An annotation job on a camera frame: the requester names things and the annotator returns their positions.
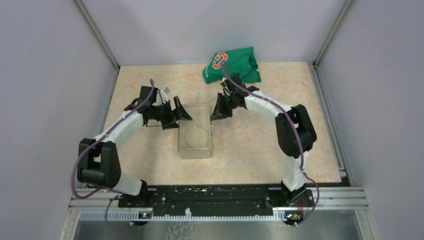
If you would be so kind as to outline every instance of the metal floor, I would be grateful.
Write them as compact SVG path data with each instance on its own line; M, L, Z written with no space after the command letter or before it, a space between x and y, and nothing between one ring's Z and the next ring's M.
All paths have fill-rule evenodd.
M128 222L112 222L116 228ZM127 232L104 221L80 221L74 240L361 240L354 210L317 210L301 227L280 222L149 222Z

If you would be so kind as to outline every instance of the metal frame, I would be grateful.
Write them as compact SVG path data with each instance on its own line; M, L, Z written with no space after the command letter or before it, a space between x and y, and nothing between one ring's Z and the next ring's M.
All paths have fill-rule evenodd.
M114 95L115 92L115 86L117 85L117 81L118 81L118 76L120 73L120 69L118 68L115 72L115 76L113 78L113 87L112 87L112 91L110 92L110 97L109 97L109 101L107 102L107 106L106 109L104 111L104 117L103 117L103 122L101 124L101 130L99 133L102 133L105 130L105 124L106 124L106 118L108 117L108 113L109 113L109 108L111 106L111 102L112 102L112 96Z
M83 4L82 0L72 0L75 3L75 6L78 8L81 16L87 23L88 28L92 32L94 38L96 39L98 45L102 49L105 56L109 59L113 67L116 69L115 83L118 78L120 65L117 63L112 51L108 47L106 41L101 35L99 29L97 28L94 20L90 16L87 8ZM319 72L319 65L327 53L331 43L336 37L340 27L343 25L343 22L346 18L347 13L350 11L356 0L346 0L342 10L340 11L336 21L334 22L330 33L328 34L327 39L325 40L323 46L321 47L318 56L315 61L308 62L308 67L311 73L312 81L315 87L315 91L318 96L319 104L322 109L322 113L327 125L327 130L333 145L333 150L337 159L339 166L340 176L342 177L342 182L351 185L349 187L340 186L339 184L334 184L336 187L328 187L331 185L329 183L320 184L322 185L320 190L320 200L318 203L317 211L327 210L327 211L341 211L341 210L354 210L356 214L358 229L361 232L362 238L364 240L368 239L381 239L376 228L376 225L373 221L372 214L370 212L368 202L362 187L353 187L352 175L350 174L350 169L346 162L345 152L340 141L340 136L338 133L337 125L334 121L331 106L327 99L327 94L325 86L323 85L321 75ZM105 118L102 123L102 128L104 128L106 122L106 116L108 111L105 113ZM317 190L314 187L308 187L312 191L313 196L317 197ZM90 192L92 189L78 189L77 191L85 195ZM155 191L155 188L150 188L149 191ZM77 230L77 225L79 221L104 221L104 211L106 206L109 204L110 199L113 198L116 193L99 191L95 193L89 199L77 199L72 197L66 219L63 225L62 233L60 236L61 240L72 240L75 236ZM252 216L252 217L195 217L191 216L189 212L186 212L184 216L153 216L149 221L281 221L281 213L283 211L292 211L296 210L295 207L274 207L273 215L269 216ZM110 207L110 215L113 216L114 221L134 221L137 213L151 211L152 208L119 208L118 202L112 202Z
M109 48L108 44L106 43L99 29L97 28L93 18L90 16L90 13L87 10L86 6L84 5L83 1L72 0L72 2L75 4L76 8L79 10L79 13L81 14L82 18L87 24L88 29L90 29L90 32L93 34L93 37L97 41L98 46L103 51L104 55L106 56L107 59L109 59L110 63L118 71L121 66L118 64L117 60L112 54L111 49Z
M355 4L356 0L346 0L344 2L343 7L341 8L340 13L337 16L337 19L335 20L330 33L328 34L324 44L322 45L321 49L319 50L318 56L316 56L316 59L314 62L314 65L319 66L321 63L321 60L323 59L324 55L327 53L331 43L333 42L334 38L336 37L336 34L339 32L340 27L342 26L348 12L352 9L353 5Z
M345 151L340 142L339 132L337 130L338 128L333 118L333 114L329 101L327 99L327 94L323 82L321 81L320 75L318 74L314 63L309 61L307 64L309 67L310 75L312 77L313 86L315 87L315 92L318 97L319 105L322 110L322 115L324 116L324 120L327 126L335 158L338 163L338 170L340 172L340 176L342 178L348 178L350 185L354 186L354 182L352 181L352 175L346 162Z

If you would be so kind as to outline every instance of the wire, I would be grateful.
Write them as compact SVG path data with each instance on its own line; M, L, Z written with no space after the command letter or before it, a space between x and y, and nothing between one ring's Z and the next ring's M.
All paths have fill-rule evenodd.
M117 122L115 122L114 125L112 125L109 130L103 135L101 136L97 141L95 141L94 143L92 143L91 145L89 145L86 149L84 149L81 154L78 156L78 158L76 159L73 168L72 168L72 174L70 176L70 189L72 190L72 194L77 198L77 199L86 199L89 198L90 196L92 196L93 194L95 194L96 192L98 192L100 189L104 189L104 187L99 187L95 190L93 190L92 192L90 192L89 194L85 195L85 196L81 196L77 193L77 190L75 189L75 173L77 172L77 168L78 168L78 164L80 164L81 160L83 159L83 157L91 150L93 149L97 144L99 144L103 139L105 139L119 124L121 124L125 119L127 119L129 116L131 116L134 112L136 112L139 108L141 108L144 104L146 104L146 102L150 99L150 97L152 96L153 90L155 89L155 81L153 81L153 79L150 79L150 84L151 84L151 89L150 92L148 93L146 99L139 104L137 107L135 107L133 110L131 110L129 113L127 113L124 117L122 117L121 119L119 119ZM119 191L116 190L112 190L109 189L109 191L114 192L114 193L121 193Z
M226 69L227 69L227 71L228 71L228 64L227 64L227 62L226 61L222 61L222 63L221 63L221 65L220 65L220 69L221 69L221 71L222 71L222 73L224 74L224 76L234 85L234 86L236 86L238 89L240 89L240 90L242 90L243 92L245 92L245 93L247 93L247 94L249 94L249 95L252 95L253 97L256 97L256 98L258 98L258 99L261 99L261 100L265 100L265 101L267 101L267 102L269 102L269 103L271 103L272 105L274 105L276 108L278 108L283 114L284 114L284 116L287 118L287 120L288 120L288 123L290 124L290 126L291 126L291 129L293 129L293 133L294 133L294 136L295 136L295 138L296 138L296 141L297 141L297 145L298 145L298 147L299 147L299 152L300 152L300 166L299 166L299 169L302 171L302 173L303 173L303 175L304 175L304 177L307 179L307 180L309 180L309 181L311 181L314 185L315 185L315 187L316 187L316 201L315 201L315 204L313 205L313 207L312 207L312 209L310 210L310 212L308 213L308 215L303 219L303 221L301 221L300 223L296 223L296 225L291 225L291 226L296 226L296 227L299 227L300 225L302 225L302 223L304 223L307 219L309 219L309 217L311 216L311 214L315 211L315 208L317 208L317 205L318 205L318 201L320 200L320 189L319 189L319 186L318 186L318 183L316 182L316 181L314 181L312 178L310 178L307 174L306 174L306 172L305 172L305 170L304 170L304 150L303 150L303 147L302 147L302 142L301 142L301 138L299 137L299 134L298 134L298 131L296 130L296 126L295 126L295 124L293 123L293 121L292 121L292 119L290 118L290 116L289 116L289 114L284 110L284 108L282 108L279 104L277 104L275 101L273 101L273 100L271 100L271 99L269 99L269 98L266 98L266 97L264 97L264 96L260 96L260 95L257 95L257 94L255 94L255 93L253 93L253 92L251 92L251 91L249 91L249 90L247 90L247 89L245 89L244 87L242 87L242 86L240 86L240 85L238 85L234 80L232 80L231 79L231 77L228 75L228 72L227 71L225 71L224 70L224 65L226 66Z
M302 208L302 200L299 201L298 206L297 206L297 211L299 213L301 212L301 208Z
M116 232L120 232L120 233L125 233L126 231L128 231L128 230L130 230L132 227L134 227L134 225L132 224L131 226L126 227L126 228L116 228L116 227L112 226L112 224L111 224L111 223L109 222L109 220L108 220L108 211L109 211L109 208L111 207L112 202L113 202L113 201L115 201L115 200L117 200L118 198L119 198L119 194L118 194L118 195L116 195L116 196L114 196L113 198L111 198L111 199L109 200L109 204L107 205L107 207L106 207L106 211L104 212L104 220L106 221L107 225L108 225L111 229L113 229L114 231L116 231Z
M111 208L111 205L112 205L112 202L113 202L113 201L118 200L119 196L120 196L120 195L118 194L118 195L114 196L113 198L111 198L111 199L109 200L109 204L107 205L107 207L106 207L106 211L104 212L104 220L106 221L107 225L108 225L108 226L109 226L112 230L114 230L114 231L116 231L116 232L120 232L120 233L125 233L126 231L128 231L128 230L130 230L132 227L134 227L135 225L134 225L134 224L132 224L131 226L126 227L126 228L116 228L116 227L112 226L112 224L111 224L111 223L109 222L109 220L108 220L108 212L109 212L109 208ZM149 201L152 203L151 213L150 213L150 217L144 217L145 219L150 219L150 218L152 218L152 217L153 217L153 212L155 211L155 203L153 202L153 199L152 199L152 198L150 198L150 199L149 199Z

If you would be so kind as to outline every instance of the orange logo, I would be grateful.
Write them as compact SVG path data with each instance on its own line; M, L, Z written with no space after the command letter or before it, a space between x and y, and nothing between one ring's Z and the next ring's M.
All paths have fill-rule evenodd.
M225 52L220 52L215 56L215 59L213 60L213 68L214 69L220 69L221 63L223 61L227 61L228 55Z

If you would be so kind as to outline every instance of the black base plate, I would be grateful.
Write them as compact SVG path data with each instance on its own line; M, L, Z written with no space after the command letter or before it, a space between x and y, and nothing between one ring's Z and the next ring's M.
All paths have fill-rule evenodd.
M155 216L184 216L190 208L195 217L222 216L271 216L272 207L288 207L276 189L279 184L239 184L239 185L160 185L149 186L154 202ZM306 190L302 203L311 207L309 200L312 191ZM130 202L128 198L119 199L119 207L151 207L151 202Z

